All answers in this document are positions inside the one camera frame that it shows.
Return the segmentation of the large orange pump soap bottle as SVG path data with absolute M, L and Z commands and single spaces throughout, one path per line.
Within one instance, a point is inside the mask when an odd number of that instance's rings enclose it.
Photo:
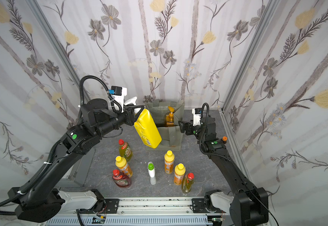
M 174 108 L 169 106 L 169 113 L 165 116 L 165 127 L 173 127 L 174 124 Z

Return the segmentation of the green fabric shopping bag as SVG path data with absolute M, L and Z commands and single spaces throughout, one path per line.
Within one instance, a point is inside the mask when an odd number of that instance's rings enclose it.
M 173 119 L 174 126 L 166 127 L 166 116 L 169 115 L 169 107 L 174 109 Z M 185 104 L 183 101 L 175 102 L 159 102 L 155 100 L 152 103 L 146 103 L 146 109 L 149 110 L 151 116 L 158 128 L 162 141 L 157 150 L 180 151 L 183 139 L 183 133 L 180 131 L 178 122 L 183 119 Z

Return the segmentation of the large yellow pump soap bottle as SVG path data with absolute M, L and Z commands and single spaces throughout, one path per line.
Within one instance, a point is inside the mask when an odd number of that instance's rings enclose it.
M 134 127 L 143 141 L 144 145 L 156 149 L 162 141 L 162 137 L 158 131 L 158 128 L 147 109 L 144 109 L 137 121 L 134 123 Z

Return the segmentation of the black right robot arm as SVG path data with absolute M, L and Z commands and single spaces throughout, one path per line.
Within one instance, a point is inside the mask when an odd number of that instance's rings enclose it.
M 194 135 L 198 140 L 199 150 L 208 156 L 219 168 L 227 181 L 233 196 L 228 196 L 220 190 L 207 192 L 203 198 L 204 206 L 192 204 L 195 213 L 200 211 L 228 213 L 235 226 L 258 226 L 266 224 L 274 215 L 268 208 L 268 193 L 262 187 L 257 187 L 240 170 L 230 157 L 223 138 L 216 134 L 215 119 L 209 115 L 209 105 L 204 103 L 194 110 L 192 121 L 179 121 L 181 133 Z

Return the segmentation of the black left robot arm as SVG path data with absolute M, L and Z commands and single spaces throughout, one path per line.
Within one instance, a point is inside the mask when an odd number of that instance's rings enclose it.
M 104 99 L 84 100 L 84 82 L 93 79 L 101 83 L 109 102 Z M 9 190 L 7 200 L 0 202 L 0 215 L 16 216 L 20 220 L 45 222 L 59 213 L 64 198 L 55 188 L 66 172 L 82 159 L 101 139 L 123 124 L 132 126 L 145 109 L 143 105 L 121 105 L 107 85 L 98 77 L 87 75 L 80 80 L 80 110 L 78 123 L 52 146 L 47 161 L 23 186 Z

